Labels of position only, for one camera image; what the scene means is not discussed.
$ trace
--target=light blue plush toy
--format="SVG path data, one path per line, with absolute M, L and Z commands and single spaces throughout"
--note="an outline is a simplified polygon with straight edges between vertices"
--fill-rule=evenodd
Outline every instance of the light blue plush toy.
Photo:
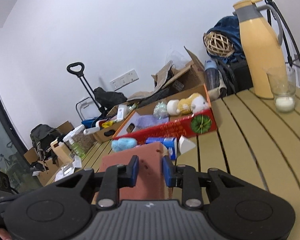
M 120 152 L 128 149 L 132 149 L 138 145 L 135 138 L 120 138 L 118 140 L 112 140 L 111 147 L 114 152 Z

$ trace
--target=glass of milk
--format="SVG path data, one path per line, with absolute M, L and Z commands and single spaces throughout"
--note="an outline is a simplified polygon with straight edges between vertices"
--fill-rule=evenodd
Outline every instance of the glass of milk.
M 293 68 L 269 68 L 267 71 L 274 105 L 279 112 L 294 110 L 296 94 L 296 72 Z

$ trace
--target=woven rattan ball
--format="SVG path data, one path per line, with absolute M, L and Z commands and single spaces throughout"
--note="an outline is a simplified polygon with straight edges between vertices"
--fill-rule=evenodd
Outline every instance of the woven rattan ball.
M 203 35 L 203 42 L 207 51 L 214 56 L 229 57 L 234 53 L 232 42 L 223 34 L 209 32 Z

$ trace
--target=jug handle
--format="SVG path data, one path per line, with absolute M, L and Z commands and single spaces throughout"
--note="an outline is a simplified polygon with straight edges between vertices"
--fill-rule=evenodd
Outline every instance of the jug handle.
M 274 14 L 275 20 L 278 23 L 278 27 L 279 27 L 278 43 L 281 46 L 282 45 L 282 40 L 283 40 L 283 28 L 282 28 L 280 17 L 278 15 L 277 11 L 269 4 L 265 4 L 265 5 L 257 7 L 258 11 L 263 11 L 263 10 L 266 10 L 266 9 L 269 9 Z

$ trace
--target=purple cloth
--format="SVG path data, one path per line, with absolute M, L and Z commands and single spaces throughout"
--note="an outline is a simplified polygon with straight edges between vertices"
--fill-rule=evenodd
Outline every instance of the purple cloth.
M 166 122 L 169 122 L 169 117 L 158 119 L 153 114 L 146 114 L 140 116 L 137 121 L 137 127 L 140 129 L 145 129 Z

